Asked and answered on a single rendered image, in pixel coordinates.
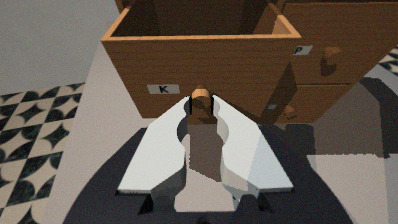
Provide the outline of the brown wooden chest of drawers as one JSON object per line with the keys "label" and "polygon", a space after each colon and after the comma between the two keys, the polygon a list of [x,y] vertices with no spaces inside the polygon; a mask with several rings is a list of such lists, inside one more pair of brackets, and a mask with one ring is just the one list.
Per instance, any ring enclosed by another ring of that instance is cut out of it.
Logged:
{"label": "brown wooden chest of drawers", "polygon": [[[131,0],[115,0],[119,13],[124,11]],[[285,0],[270,0],[277,9],[282,10]],[[289,121],[289,122],[255,122],[259,123],[314,123],[330,107],[332,107],[344,94],[346,94],[358,81],[360,81],[373,67],[375,67],[388,53],[398,45],[398,38],[376,59],[374,60],[355,80],[331,80],[331,81],[279,81],[278,84],[325,84],[325,83],[345,83],[344,90],[312,121]]]}

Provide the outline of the brown wooden drawer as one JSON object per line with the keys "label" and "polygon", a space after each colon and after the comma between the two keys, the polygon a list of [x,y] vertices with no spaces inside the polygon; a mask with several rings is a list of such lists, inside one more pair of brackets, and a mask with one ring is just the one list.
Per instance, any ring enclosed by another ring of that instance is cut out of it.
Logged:
{"label": "brown wooden drawer", "polygon": [[187,123],[217,123],[217,118],[187,118]]}
{"label": "brown wooden drawer", "polygon": [[216,118],[212,95],[260,117],[301,39],[270,0],[131,0],[101,43],[142,118]]}
{"label": "brown wooden drawer", "polygon": [[288,1],[302,39],[279,81],[355,80],[398,38],[398,0]]}
{"label": "brown wooden drawer", "polygon": [[260,117],[253,122],[312,121],[346,87],[345,83],[277,84]]}

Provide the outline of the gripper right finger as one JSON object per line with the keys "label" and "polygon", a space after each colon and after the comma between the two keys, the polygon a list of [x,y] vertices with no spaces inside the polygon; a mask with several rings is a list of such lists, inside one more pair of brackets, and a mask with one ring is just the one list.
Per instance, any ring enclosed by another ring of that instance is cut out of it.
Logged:
{"label": "gripper right finger", "polygon": [[259,126],[216,95],[211,114],[223,140],[221,181],[234,211],[244,194],[257,198],[259,211],[298,224],[353,224],[324,180],[265,126]]}

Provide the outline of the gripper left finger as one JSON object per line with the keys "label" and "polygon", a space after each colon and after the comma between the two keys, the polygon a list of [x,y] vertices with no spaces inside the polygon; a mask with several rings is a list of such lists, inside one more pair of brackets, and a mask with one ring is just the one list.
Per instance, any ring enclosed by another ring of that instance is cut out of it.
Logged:
{"label": "gripper left finger", "polygon": [[[185,117],[186,114],[186,117]],[[146,128],[140,128],[84,186],[62,224],[119,224],[153,212],[154,200],[186,186],[187,95]],[[179,143],[180,141],[180,143]]]}

